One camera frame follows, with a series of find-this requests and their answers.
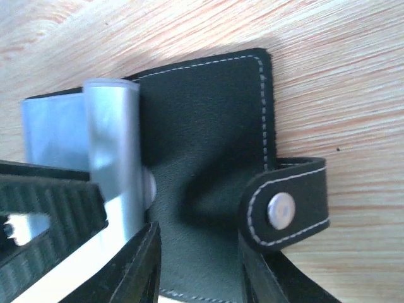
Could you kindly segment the black card holder wallet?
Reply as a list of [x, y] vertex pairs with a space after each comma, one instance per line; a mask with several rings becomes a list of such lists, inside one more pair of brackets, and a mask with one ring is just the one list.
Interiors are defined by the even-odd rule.
[[22, 103], [29, 163], [98, 183], [114, 236], [157, 222], [158, 295], [334, 302], [282, 249], [330, 224], [323, 158], [276, 154], [271, 57], [204, 57]]

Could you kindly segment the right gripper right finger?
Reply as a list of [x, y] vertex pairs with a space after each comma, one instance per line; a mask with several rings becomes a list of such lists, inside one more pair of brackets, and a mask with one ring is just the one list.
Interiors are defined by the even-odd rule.
[[157, 302], [159, 224], [122, 240], [107, 227], [27, 290], [25, 302]]

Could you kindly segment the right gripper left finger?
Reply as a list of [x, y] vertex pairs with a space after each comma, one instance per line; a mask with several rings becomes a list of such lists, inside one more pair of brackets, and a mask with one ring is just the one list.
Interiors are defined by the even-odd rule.
[[87, 173], [1, 162], [1, 213], [47, 215], [50, 227], [1, 260], [5, 275], [44, 275], [107, 226], [98, 186]]

